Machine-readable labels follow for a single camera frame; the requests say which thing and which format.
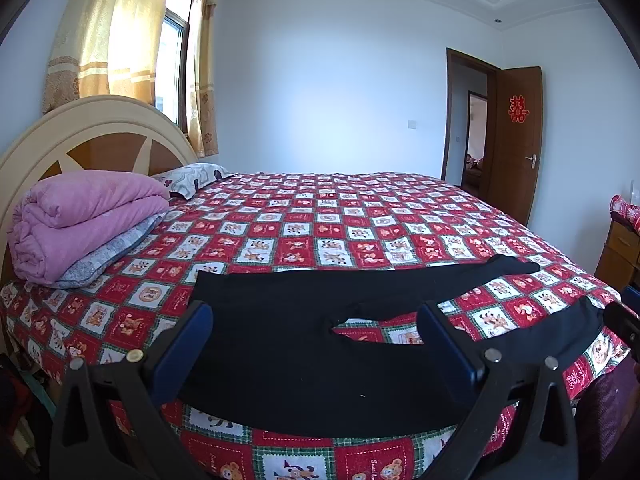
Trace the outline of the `window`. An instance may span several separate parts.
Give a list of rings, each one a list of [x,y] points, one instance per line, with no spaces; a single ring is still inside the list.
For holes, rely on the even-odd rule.
[[[155,107],[186,130],[186,50],[193,0],[166,0],[160,30],[155,81]]]

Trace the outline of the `brown wooden door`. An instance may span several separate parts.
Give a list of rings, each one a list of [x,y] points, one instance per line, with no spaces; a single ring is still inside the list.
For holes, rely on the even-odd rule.
[[[520,94],[525,96],[530,114],[524,124],[512,124],[509,99]],[[536,192],[544,125],[542,69],[528,66],[500,70],[496,112],[487,200],[525,226]],[[533,154],[537,155],[536,169],[530,168],[525,159]]]

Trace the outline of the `cream wooden headboard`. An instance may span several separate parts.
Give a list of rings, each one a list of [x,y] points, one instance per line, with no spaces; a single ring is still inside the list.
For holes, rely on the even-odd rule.
[[[6,249],[14,207],[38,181],[85,169],[152,176],[198,158],[156,108],[126,96],[92,96],[45,114],[1,156],[1,281],[14,280]]]

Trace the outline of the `grey patterned pillow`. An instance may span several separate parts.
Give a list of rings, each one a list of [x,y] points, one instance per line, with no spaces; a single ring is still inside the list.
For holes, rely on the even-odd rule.
[[[145,237],[160,224],[166,214],[152,214],[136,226],[122,232],[109,242],[96,248],[84,258],[76,261],[53,284],[54,289],[81,288],[90,285],[114,262],[126,256],[130,250],[139,246]]]

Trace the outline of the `yellow left curtain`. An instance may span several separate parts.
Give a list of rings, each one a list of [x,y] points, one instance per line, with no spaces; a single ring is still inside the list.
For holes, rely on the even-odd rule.
[[[68,0],[54,37],[42,111],[88,96],[155,102],[166,0]]]

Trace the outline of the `red patchwork bedspread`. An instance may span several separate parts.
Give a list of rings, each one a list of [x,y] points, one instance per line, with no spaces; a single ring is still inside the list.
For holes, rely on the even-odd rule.
[[[440,304],[474,339],[524,328],[580,296],[620,293],[478,198],[417,174],[253,174],[212,183],[171,211],[92,284],[2,288],[9,333],[56,382],[73,358],[111,363],[186,310],[198,271],[390,270],[519,256],[541,270]],[[163,412],[201,466],[224,479],[412,479],[454,428],[395,439],[309,439],[254,430],[179,401]]]

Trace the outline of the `wooden bedside cabinet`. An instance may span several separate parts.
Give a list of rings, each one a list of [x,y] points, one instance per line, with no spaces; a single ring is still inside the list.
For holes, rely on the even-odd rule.
[[[639,234],[612,220],[594,275],[618,292],[629,285],[639,288],[639,248]]]

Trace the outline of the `red checked cloth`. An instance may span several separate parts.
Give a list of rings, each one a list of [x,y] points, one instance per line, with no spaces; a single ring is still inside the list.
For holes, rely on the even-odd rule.
[[[640,207],[628,203],[623,196],[616,194],[610,201],[610,214],[613,220],[617,220],[640,233]]]

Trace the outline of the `black pants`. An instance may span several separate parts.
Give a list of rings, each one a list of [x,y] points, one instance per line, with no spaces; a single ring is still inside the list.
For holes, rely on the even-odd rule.
[[[442,381],[452,359],[441,342],[355,340],[337,326],[388,321],[537,271],[496,255],[395,271],[200,272],[192,298],[212,308],[214,324],[179,398],[227,422],[297,437],[402,437],[457,425],[470,408]]]

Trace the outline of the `yellow right curtain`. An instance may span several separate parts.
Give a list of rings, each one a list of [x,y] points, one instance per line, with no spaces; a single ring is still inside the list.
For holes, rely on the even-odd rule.
[[[199,158],[217,155],[214,12],[217,0],[193,0],[186,49],[186,133]]]

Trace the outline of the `pink folded blanket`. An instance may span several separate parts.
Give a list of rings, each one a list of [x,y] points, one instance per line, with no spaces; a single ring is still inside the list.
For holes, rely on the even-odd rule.
[[[43,179],[14,207],[14,273],[51,286],[81,258],[168,208],[166,186],[143,174],[80,170]]]

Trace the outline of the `red double happiness decal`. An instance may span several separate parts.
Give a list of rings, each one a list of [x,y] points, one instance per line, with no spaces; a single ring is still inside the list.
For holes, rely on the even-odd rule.
[[[525,96],[511,96],[509,99],[508,115],[512,124],[524,124],[530,114]]]

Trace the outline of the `white patterned pillow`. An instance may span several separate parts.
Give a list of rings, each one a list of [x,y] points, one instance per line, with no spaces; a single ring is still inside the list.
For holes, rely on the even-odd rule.
[[[231,176],[232,173],[223,166],[212,162],[194,162],[154,174],[153,179],[167,188],[170,195],[179,195],[185,200],[190,200],[201,188]]]

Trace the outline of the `yellow curtain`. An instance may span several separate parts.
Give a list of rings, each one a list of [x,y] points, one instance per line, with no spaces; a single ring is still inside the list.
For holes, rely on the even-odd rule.
[[[199,158],[217,155],[214,12],[217,0],[193,0],[186,49],[186,133]]]
[[[166,0],[68,0],[54,37],[42,111],[88,96],[155,102]]]

